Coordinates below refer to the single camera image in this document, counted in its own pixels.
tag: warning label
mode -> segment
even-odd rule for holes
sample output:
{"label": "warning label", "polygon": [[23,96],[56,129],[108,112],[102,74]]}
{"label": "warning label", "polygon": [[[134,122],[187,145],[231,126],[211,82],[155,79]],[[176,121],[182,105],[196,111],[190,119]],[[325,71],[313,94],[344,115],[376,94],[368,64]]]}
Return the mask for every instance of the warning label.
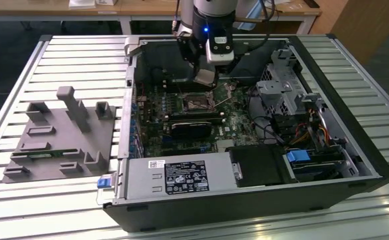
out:
{"label": "warning label", "polygon": [[167,194],[210,191],[206,161],[166,164]]}

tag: white label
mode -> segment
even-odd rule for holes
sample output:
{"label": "white label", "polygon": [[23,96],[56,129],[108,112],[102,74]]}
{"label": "white label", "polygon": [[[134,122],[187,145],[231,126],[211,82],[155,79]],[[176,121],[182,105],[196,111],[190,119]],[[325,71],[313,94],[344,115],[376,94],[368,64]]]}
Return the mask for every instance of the white label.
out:
{"label": "white label", "polygon": [[99,11],[99,14],[118,14],[116,11]]}
{"label": "white label", "polygon": [[156,160],[156,161],[148,161],[148,168],[150,169],[160,169],[166,167],[166,160]]}
{"label": "white label", "polygon": [[227,37],[226,36],[216,36],[215,37],[215,42],[218,44],[227,44]]}
{"label": "white label", "polygon": [[32,159],[39,159],[39,158],[51,158],[52,155],[46,153],[46,154],[36,154],[36,155],[30,155],[30,158]]}

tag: blue tab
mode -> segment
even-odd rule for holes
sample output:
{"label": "blue tab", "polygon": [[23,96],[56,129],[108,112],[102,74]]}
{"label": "blue tab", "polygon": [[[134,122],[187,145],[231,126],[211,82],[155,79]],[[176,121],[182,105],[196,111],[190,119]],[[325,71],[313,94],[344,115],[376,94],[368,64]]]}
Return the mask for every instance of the blue tab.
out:
{"label": "blue tab", "polygon": [[99,189],[106,189],[112,187],[112,179],[108,178],[100,178],[99,179]]}
{"label": "blue tab", "polygon": [[290,153],[287,153],[287,156],[288,156],[290,162],[311,161],[307,150],[294,150]]}

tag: barcode sticker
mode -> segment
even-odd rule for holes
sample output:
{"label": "barcode sticker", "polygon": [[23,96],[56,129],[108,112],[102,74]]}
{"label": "barcode sticker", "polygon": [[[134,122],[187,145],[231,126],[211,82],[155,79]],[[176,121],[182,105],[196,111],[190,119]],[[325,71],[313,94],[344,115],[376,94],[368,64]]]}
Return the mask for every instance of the barcode sticker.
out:
{"label": "barcode sticker", "polygon": [[148,168],[150,169],[159,169],[166,167],[166,160],[155,160],[155,161],[148,161]]}

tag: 3d printed holder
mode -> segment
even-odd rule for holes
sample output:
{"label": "3d printed holder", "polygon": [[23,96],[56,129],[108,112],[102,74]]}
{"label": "3d printed holder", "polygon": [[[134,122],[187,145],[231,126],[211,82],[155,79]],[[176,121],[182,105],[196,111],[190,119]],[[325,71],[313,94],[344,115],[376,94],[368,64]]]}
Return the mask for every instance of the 3d printed holder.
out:
{"label": "3d printed holder", "polygon": [[58,91],[67,109],[32,102],[30,122],[3,182],[16,183],[100,176],[108,172],[116,107],[98,102],[86,107],[72,86]]}

